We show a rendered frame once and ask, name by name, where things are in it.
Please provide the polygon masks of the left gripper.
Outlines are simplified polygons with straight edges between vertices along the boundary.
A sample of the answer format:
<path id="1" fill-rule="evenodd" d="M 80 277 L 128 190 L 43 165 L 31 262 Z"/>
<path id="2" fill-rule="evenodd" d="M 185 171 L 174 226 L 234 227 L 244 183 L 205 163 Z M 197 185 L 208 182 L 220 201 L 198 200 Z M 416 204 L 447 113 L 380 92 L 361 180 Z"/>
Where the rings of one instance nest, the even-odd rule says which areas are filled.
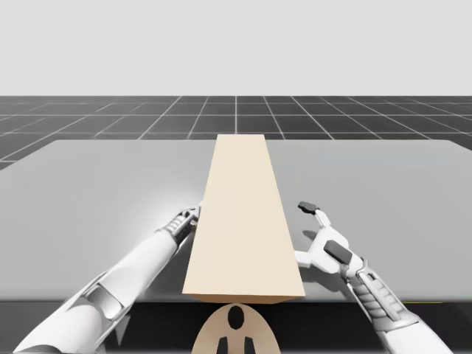
<path id="1" fill-rule="evenodd" d="M 181 211 L 181 215 L 184 217 L 184 223 L 192 226 L 198 224 L 201 214 L 202 203 L 196 204 L 195 206 L 189 207 Z"/>

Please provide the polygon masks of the tall board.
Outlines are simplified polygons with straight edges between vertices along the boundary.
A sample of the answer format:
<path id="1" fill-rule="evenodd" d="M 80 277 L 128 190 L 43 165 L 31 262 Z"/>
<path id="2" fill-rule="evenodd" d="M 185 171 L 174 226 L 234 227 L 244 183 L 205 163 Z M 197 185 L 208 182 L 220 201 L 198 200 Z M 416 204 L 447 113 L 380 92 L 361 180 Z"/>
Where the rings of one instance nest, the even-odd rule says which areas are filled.
<path id="1" fill-rule="evenodd" d="M 182 292 L 216 303 L 305 296 L 264 136 L 218 136 Z"/>

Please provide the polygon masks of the tan robot part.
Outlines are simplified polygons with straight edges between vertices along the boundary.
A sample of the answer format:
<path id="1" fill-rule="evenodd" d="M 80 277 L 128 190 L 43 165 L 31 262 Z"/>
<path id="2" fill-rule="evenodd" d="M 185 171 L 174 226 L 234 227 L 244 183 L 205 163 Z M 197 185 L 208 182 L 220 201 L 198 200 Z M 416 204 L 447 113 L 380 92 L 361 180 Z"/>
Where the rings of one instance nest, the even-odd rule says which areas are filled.
<path id="1" fill-rule="evenodd" d="M 231 326 L 229 314 L 240 309 L 241 326 Z M 251 339 L 255 354 L 281 354 L 277 339 L 268 322 L 253 308 L 229 304 L 217 309 L 202 325 L 191 354 L 217 354 L 221 339 L 227 340 L 227 354 L 245 354 L 246 339 Z"/>

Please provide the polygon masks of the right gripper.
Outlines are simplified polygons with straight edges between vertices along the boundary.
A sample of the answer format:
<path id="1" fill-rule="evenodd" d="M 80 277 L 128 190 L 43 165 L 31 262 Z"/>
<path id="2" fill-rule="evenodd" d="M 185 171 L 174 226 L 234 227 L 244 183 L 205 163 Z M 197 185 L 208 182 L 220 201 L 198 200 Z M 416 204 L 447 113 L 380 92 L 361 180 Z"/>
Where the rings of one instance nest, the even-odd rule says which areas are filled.
<path id="1" fill-rule="evenodd" d="M 298 208 L 312 215 L 320 227 L 308 252 L 294 252 L 300 268 L 315 266 L 328 274 L 354 276 L 364 267 L 362 258 L 350 250 L 347 239 L 330 226 L 328 216 L 317 205 L 301 201 Z"/>

